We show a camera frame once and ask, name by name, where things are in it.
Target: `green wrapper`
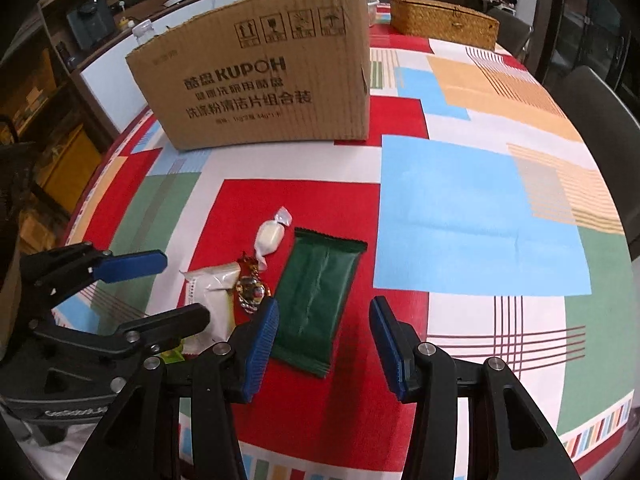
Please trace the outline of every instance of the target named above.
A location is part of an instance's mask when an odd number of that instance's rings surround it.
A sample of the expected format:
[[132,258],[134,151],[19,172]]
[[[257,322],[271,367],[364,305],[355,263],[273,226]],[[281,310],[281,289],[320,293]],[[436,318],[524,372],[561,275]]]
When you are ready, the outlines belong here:
[[275,298],[280,325],[272,357],[325,377],[334,337],[366,242],[295,228]]

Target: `cardboard box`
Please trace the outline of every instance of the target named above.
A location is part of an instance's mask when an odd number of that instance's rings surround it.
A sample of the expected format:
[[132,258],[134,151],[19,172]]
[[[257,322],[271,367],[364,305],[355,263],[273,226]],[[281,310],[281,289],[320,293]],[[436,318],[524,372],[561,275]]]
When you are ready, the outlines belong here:
[[180,150],[367,138],[367,0],[243,0],[153,38],[127,63]]

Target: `patchwork tablecloth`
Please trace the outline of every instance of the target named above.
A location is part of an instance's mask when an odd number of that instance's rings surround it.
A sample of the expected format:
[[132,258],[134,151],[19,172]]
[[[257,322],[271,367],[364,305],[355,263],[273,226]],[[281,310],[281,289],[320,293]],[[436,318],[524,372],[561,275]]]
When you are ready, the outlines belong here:
[[[380,9],[388,22],[388,9]],[[255,480],[399,479],[414,410],[387,391],[370,299],[452,356],[499,355],[578,470],[619,441],[633,395],[636,304],[622,226],[579,134],[513,57],[371,29],[366,142],[177,152],[151,111],[116,142],[68,243],[160,249],[159,276],[98,284],[62,324],[109,333],[184,303],[180,271],[231,262],[285,205],[295,226],[369,243],[321,380],[271,360],[234,409]],[[268,257],[272,286],[292,248]],[[237,313],[239,321],[242,315]],[[182,405],[182,454],[191,453]],[[460,402],[459,440],[467,439]],[[466,476],[458,446],[456,478]]]

